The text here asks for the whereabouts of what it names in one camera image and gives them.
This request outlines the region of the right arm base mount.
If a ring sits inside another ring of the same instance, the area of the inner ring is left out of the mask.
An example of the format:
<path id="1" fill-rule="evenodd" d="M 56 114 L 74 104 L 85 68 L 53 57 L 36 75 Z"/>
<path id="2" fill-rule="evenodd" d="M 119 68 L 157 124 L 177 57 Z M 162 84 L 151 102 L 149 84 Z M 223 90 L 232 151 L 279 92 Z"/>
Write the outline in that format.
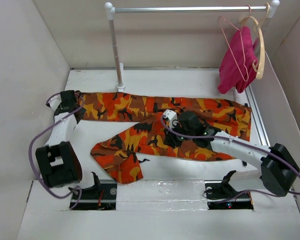
<path id="1" fill-rule="evenodd" d="M 234 190 L 228 183 L 222 181 L 205 181 L 202 196 L 207 200 L 208 210 L 253 210 L 250 193 Z"/>

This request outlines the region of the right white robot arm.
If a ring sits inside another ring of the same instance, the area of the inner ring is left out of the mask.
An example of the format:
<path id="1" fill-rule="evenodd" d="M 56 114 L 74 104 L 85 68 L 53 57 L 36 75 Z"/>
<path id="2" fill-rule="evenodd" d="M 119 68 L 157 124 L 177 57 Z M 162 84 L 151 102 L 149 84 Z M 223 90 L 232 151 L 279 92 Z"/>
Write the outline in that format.
<path id="1" fill-rule="evenodd" d="M 284 197 L 290 193 L 296 178 L 300 177 L 300 168 L 282 144 L 252 144 L 201 122 L 191 111 L 177 114 L 166 110 L 160 123 L 164 127 L 166 145 L 177 148 L 185 141 L 192 141 L 197 147 L 242 160 L 260 172 L 263 186 L 276 197 Z"/>

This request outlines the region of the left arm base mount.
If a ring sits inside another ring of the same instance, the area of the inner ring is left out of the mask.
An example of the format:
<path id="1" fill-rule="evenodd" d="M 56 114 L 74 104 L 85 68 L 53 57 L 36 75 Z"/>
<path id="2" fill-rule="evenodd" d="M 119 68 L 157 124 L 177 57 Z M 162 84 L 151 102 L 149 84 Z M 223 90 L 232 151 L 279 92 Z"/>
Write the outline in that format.
<path id="1" fill-rule="evenodd" d="M 117 183 L 102 181 L 100 186 L 94 185 L 82 190 L 78 203 L 78 194 L 73 194 L 69 208 L 78 211 L 112 211 L 116 210 Z"/>

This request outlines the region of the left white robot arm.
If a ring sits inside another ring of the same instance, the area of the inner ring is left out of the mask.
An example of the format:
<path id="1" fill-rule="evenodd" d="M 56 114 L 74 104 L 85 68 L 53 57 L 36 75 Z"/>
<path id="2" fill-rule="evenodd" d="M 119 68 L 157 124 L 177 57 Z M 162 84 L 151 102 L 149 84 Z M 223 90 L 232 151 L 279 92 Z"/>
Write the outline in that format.
<path id="1" fill-rule="evenodd" d="M 49 97 L 46 106 L 53 110 L 53 124 L 34 138 L 37 140 L 51 131 L 47 142 L 35 150 L 39 172 L 33 172 L 45 190 L 57 199 L 64 199 L 70 194 L 75 194 L 78 199 L 94 199 L 102 193 L 101 183 L 95 172 L 92 172 L 93 181 L 87 182 L 84 189 L 80 186 L 69 187 L 69 193 L 65 196 L 51 191 L 52 188 L 78 184 L 83 179 L 82 166 L 70 139 L 86 112 L 84 103 L 83 94 L 79 90 L 65 90 Z"/>

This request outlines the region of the orange camouflage trousers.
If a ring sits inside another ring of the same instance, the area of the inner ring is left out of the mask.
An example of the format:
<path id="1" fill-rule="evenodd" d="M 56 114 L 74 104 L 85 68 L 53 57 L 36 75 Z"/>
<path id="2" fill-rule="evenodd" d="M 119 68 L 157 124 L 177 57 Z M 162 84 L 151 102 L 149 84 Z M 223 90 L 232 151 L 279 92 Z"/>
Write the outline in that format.
<path id="1" fill-rule="evenodd" d="M 193 112 L 200 122 L 248 141 L 251 109 L 235 101 L 217 98 L 141 96 L 123 92 L 83 92 L 78 102 L 85 121 L 132 122 L 133 126 L 91 149 L 92 158 L 116 182 L 130 184 L 143 178 L 137 154 L 173 157 L 191 161 L 230 160 L 187 140 L 173 148 L 165 145 L 165 128 L 160 119 L 166 110 Z"/>

